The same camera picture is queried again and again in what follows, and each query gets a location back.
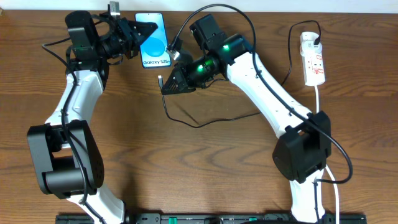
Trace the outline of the blue Samsung Galaxy smartphone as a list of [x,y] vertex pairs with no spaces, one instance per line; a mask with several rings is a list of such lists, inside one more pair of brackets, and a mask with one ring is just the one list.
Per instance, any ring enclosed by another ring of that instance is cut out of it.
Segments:
[[144,68],[171,66],[170,55],[166,52],[167,35],[163,15],[159,12],[143,12],[135,15],[137,22],[154,22],[157,29],[141,45],[141,60]]

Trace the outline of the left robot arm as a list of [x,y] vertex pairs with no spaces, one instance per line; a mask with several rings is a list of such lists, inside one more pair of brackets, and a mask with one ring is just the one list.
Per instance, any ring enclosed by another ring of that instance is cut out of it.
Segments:
[[27,132],[39,188],[77,204],[89,222],[134,223],[125,202],[104,182],[103,159],[90,121],[110,66],[135,57],[157,24],[130,21],[113,11],[74,11],[65,23],[71,42],[61,58],[67,85],[52,115]]

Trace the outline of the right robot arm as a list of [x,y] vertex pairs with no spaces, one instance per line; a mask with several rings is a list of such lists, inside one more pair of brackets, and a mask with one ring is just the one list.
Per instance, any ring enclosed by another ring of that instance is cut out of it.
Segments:
[[230,37],[209,14],[190,26],[204,55],[196,60],[182,49],[175,36],[167,53],[176,65],[163,95],[191,93],[221,74],[254,103],[271,125],[277,144],[274,164],[289,181],[291,212],[302,223],[316,223],[325,214],[320,182],[331,154],[330,119],[324,112],[312,113],[291,97],[262,64],[255,48],[241,34]]

